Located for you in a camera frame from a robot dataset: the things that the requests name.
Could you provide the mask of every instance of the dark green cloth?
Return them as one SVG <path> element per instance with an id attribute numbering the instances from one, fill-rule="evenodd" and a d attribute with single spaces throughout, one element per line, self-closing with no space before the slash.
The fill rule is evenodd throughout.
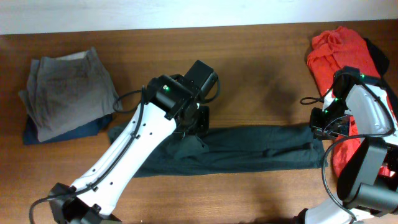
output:
<path id="1" fill-rule="evenodd" d="M 109 131 L 111 142 L 124 127 Z M 169 136 L 134 177 L 312 169 L 321 167 L 323 154 L 307 125 L 211 129 L 201 138 Z"/>

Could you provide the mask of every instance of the red cloth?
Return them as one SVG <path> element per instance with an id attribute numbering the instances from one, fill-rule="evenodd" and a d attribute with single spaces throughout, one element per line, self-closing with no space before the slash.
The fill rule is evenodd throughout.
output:
<path id="1" fill-rule="evenodd" d="M 365 40 L 351 29 L 339 27 L 336 30 L 324 31 L 312 39 L 312 48 L 313 52 L 308 55 L 307 65 L 315 76 L 321 95 L 331 87 L 334 73 L 346 65 L 358 68 L 366 75 L 380 78 Z M 358 134 L 358 129 L 351 117 L 349 135 L 355 134 Z M 360 144 L 359 139 L 351 139 L 335 147 L 332 159 L 337 176 Z M 389 175 L 386 169 L 382 169 L 381 172 Z"/>

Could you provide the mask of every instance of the wooden table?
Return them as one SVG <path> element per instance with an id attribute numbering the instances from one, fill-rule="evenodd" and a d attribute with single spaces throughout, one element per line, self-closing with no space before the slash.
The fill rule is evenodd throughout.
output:
<path id="1" fill-rule="evenodd" d="M 200 59 L 222 81 L 221 96 L 210 105 L 211 127 L 297 124 L 308 122 L 312 109 L 299 99 L 318 96 L 305 63 L 310 39 L 337 26 L 358 31 L 384 51 L 391 60 L 385 78 L 398 93 L 397 20 L 0 36 L 0 223 L 27 223 L 34 200 L 46 196 L 56 182 L 71 184 L 109 147 L 105 132 L 22 145 L 26 114 L 17 92 L 25 88 L 32 58 L 94 46 L 119 94 L 163 73 L 185 74 Z M 112 125 L 130 117 L 118 116 Z M 327 197 L 320 169 L 149 177 L 130 181 L 114 214 L 124 223 L 264 221 L 293 217 Z M 49 205 L 39 205 L 35 218 L 53 223 Z M 397 223 L 398 217 L 366 221 L 382 222 Z"/>

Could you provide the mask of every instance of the blue cloth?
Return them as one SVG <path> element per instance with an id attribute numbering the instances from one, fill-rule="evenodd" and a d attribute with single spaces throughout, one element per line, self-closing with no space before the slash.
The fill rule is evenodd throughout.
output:
<path id="1" fill-rule="evenodd" d="M 59 142 L 59 141 L 67 141 L 71 139 L 78 139 L 88 136 L 96 136 L 99 131 L 105 126 L 107 126 L 112 121 L 112 115 L 107 114 L 102 118 L 95 119 L 94 121 L 90 121 L 87 124 L 84 124 L 78 128 L 75 128 L 71 131 L 66 133 L 60 134 L 57 137 L 52 139 L 39 142 L 37 140 L 37 128 L 35 123 L 33 122 L 32 118 L 28 116 L 26 122 L 26 128 L 24 131 L 24 135 L 22 137 L 24 145 L 32 145 L 32 144 L 44 144 L 44 143 L 51 143 L 51 142 Z"/>

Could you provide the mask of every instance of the white background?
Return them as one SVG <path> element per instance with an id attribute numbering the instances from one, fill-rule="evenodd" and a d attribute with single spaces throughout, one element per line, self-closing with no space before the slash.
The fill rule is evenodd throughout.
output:
<path id="1" fill-rule="evenodd" d="M 2 0 L 0 34 L 398 18 L 398 0 Z"/>

